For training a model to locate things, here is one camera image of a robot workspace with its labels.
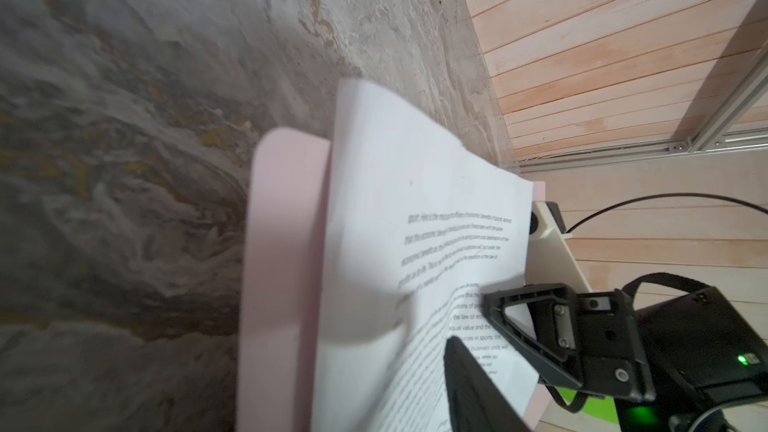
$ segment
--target screw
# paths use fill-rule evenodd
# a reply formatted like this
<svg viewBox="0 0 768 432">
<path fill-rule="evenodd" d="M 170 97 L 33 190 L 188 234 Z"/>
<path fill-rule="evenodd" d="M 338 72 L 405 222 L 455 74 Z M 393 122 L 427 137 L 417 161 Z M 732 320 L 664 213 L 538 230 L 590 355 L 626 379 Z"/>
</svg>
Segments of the screw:
<svg viewBox="0 0 768 432">
<path fill-rule="evenodd" d="M 616 380 L 618 380 L 619 382 L 626 382 L 627 380 L 629 380 L 629 374 L 624 369 L 616 369 L 614 373 L 616 375 Z"/>
</svg>

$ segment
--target green indicator light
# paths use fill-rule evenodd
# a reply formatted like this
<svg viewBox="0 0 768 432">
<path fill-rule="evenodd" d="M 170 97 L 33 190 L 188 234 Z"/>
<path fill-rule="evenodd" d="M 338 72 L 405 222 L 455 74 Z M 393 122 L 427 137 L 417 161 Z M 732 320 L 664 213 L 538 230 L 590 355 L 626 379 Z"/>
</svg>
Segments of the green indicator light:
<svg viewBox="0 0 768 432">
<path fill-rule="evenodd" d="M 632 424 L 636 425 L 651 425 L 656 424 L 659 418 L 656 417 L 656 413 L 650 407 L 636 407 L 627 410 L 627 415 Z"/>
</svg>

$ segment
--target paper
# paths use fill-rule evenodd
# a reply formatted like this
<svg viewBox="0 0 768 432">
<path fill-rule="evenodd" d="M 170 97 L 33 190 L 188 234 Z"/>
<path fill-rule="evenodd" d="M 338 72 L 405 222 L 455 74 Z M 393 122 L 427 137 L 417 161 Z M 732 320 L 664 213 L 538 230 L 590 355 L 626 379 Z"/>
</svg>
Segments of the paper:
<svg viewBox="0 0 768 432">
<path fill-rule="evenodd" d="M 340 83 L 312 430 L 449 431 L 451 335 L 522 416 L 538 374 L 479 305 L 522 286 L 531 200 L 398 95 Z"/>
</svg>

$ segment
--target gray marble tabletop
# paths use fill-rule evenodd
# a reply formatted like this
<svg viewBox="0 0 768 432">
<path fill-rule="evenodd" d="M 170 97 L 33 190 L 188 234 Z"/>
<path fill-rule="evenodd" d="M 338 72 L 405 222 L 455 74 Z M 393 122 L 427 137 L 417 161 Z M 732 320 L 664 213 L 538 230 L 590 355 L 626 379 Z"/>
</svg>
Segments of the gray marble tabletop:
<svg viewBox="0 0 768 432">
<path fill-rule="evenodd" d="M 251 155 L 397 91 L 514 158 L 464 0 L 1 0 L 0 429 L 232 430 Z"/>
</svg>

